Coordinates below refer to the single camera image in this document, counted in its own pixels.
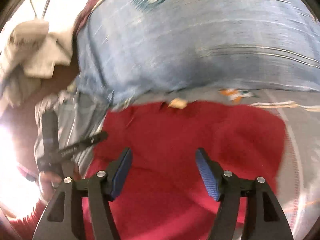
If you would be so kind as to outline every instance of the bright light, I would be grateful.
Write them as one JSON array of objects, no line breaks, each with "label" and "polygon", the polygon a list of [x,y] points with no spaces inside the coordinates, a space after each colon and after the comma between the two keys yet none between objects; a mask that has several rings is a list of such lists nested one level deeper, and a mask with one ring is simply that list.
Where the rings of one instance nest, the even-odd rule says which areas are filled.
[{"label": "bright light", "polygon": [[0,202],[19,217],[31,213],[38,200],[39,189],[17,169],[11,134],[0,126]]}]

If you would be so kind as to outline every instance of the blue denim jeans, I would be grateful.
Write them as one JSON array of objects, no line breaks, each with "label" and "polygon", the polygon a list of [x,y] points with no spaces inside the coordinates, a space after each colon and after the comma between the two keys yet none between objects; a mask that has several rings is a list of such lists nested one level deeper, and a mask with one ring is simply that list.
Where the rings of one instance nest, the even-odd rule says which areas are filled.
[{"label": "blue denim jeans", "polygon": [[117,104],[203,85],[320,91],[301,0],[105,0],[77,37],[82,92]]}]

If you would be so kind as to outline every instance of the laundry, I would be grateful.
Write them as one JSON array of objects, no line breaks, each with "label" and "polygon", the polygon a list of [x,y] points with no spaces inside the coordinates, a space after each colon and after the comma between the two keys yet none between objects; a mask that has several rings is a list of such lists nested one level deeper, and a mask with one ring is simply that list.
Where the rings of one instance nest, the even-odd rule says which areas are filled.
[{"label": "laundry", "polygon": [[11,106],[19,106],[39,89],[41,78],[51,78],[54,65],[69,65],[71,56],[57,45],[57,37],[48,34],[49,23],[34,19],[12,31],[0,54],[0,97]]},{"label": "laundry", "polygon": [[[109,137],[94,149],[86,177],[115,160],[124,147],[132,168],[118,199],[110,203],[121,239],[206,239],[219,204],[210,198],[195,163],[203,147],[223,169],[241,178],[263,176],[276,190],[285,125],[249,106],[194,102],[180,110],[164,103],[108,112]],[[87,239],[92,240],[88,202],[83,200]],[[244,222],[241,202],[238,222]]]},{"label": "laundry", "polygon": [[[55,111],[59,119],[59,145],[64,148],[81,139],[99,132],[102,127],[108,106],[88,95],[75,90],[61,91],[58,96],[51,95],[36,105],[36,124],[38,137],[35,143],[35,159],[44,154],[42,136],[42,114]],[[79,167],[80,175],[84,175],[93,158],[92,147],[74,156],[73,161]]]},{"label": "laundry", "polygon": [[203,85],[320,91],[319,33],[301,0],[105,0],[77,36],[77,85],[115,105]]}]

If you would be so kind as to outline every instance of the red towel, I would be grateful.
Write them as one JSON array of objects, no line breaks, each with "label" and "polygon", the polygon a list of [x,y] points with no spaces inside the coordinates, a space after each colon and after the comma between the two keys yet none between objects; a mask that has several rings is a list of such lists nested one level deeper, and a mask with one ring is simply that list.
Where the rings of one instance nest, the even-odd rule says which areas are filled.
[{"label": "red towel", "polygon": [[40,217],[42,216],[44,209],[45,205],[39,200],[34,206],[33,211],[30,215],[23,218],[16,218],[10,220],[11,226],[23,240],[32,239],[32,236],[36,230],[36,226],[40,220]]},{"label": "red towel", "polygon": [[[108,112],[109,137],[95,148],[87,177],[104,170],[125,147],[133,163],[121,195],[110,203],[122,240],[206,239],[219,203],[207,194],[195,162],[203,147],[240,178],[263,176],[276,190],[285,125],[249,106],[194,102],[185,109],[155,103]],[[87,239],[94,239],[84,200]],[[244,222],[242,199],[238,222]]]}]

